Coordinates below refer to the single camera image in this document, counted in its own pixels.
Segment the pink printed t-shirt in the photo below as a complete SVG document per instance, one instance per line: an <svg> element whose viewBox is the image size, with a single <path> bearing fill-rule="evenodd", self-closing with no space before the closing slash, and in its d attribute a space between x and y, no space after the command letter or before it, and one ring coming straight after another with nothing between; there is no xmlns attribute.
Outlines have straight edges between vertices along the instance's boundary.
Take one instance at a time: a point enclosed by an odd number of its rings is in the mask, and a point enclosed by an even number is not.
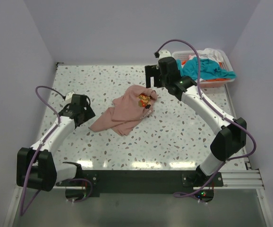
<svg viewBox="0 0 273 227"><path fill-rule="evenodd" d="M153 112L158 95L155 90L131 85L122 95L112 101L109 107L90 127L93 132L112 129L120 136L127 136Z"/></svg>

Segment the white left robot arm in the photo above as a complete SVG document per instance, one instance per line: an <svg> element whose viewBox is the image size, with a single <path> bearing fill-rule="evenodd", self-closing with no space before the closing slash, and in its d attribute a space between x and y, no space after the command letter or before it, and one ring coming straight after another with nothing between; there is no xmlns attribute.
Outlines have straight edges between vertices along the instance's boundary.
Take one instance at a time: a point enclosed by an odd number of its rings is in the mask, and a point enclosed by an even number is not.
<svg viewBox="0 0 273 227"><path fill-rule="evenodd" d="M72 185L83 181L82 167L75 162L55 164L54 155L77 127L95 117L90 98L73 94L57 113L50 129L31 147L17 153L17 185L49 192L55 184L67 180Z"/></svg>

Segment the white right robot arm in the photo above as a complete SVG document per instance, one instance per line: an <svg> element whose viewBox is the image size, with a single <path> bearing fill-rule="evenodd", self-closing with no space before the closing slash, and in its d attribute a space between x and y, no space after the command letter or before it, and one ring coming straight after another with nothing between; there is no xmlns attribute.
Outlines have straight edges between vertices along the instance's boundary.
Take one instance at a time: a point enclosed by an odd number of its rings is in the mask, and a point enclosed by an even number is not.
<svg viewBox="0 0 273 227"><path fill-rule="evenodd" d="M164 87L168 93L191 107L215 134L210 145L210 154L195 172L188 177L190 184L208 185L213 174L218 172L225 162L246 144L243 118L235 119L227 115L203 94L199 85L189 76L181 76L177 61L173 57L164 57L156 65L145 66L146 87Z"/></svg>

